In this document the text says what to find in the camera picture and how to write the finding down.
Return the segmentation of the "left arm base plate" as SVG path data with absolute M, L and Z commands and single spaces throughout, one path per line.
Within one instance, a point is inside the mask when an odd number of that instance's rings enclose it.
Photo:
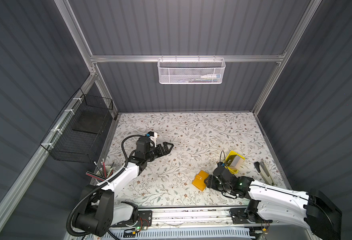
M 150 227 L 152 225 L 153 211 L 139 210 L 132 218 L 111 225 L 112 228 L 133 228 L 133 227 Z

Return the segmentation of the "yellow leather card holder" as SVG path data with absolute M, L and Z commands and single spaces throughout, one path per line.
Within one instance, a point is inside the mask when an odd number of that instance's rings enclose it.
M 209 177 L 209 174 L 201 170 L 192 181 L 192 185 L 195 186 L 199 191 L 203 192 L 206 188 L 205 180 Z

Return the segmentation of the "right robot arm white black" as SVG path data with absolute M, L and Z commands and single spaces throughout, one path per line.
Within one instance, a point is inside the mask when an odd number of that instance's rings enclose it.
M 320 190 L 282 189 L 237 177 L 221 165 L 203 182 L 227 198 L 248 199 L 243 216 L 252 223 L 283 222 L 308 229 L 323 240 L 341 239 L 342 211 Z

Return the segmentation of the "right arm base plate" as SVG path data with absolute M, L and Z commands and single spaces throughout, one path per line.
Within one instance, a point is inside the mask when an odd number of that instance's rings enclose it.
M 264 220 L 257 213 L 248 213 L 246 208 L 231 208 L 229 214 L 235 225 L 240 224 L 271 224 L 273 220 Z

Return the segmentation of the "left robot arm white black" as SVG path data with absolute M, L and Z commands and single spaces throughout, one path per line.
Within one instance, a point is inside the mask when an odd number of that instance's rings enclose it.
M 130 154 L 123 151 L 124 165 L 102 182 L 95 186 L 88 185 L 83 190 L 66 222 L 69 235 L 83 237 L 92 234 L 102 237 L 114 225 L 123 223 L 134 226 L 138 222 L 138 206 L 127 201 L 116 204 L 115 197 L 145 170 L 149 162 L 169 155 L 174 144 L 164 142 L 157 145 L 152 132 L 136 137 L 136 149 Z

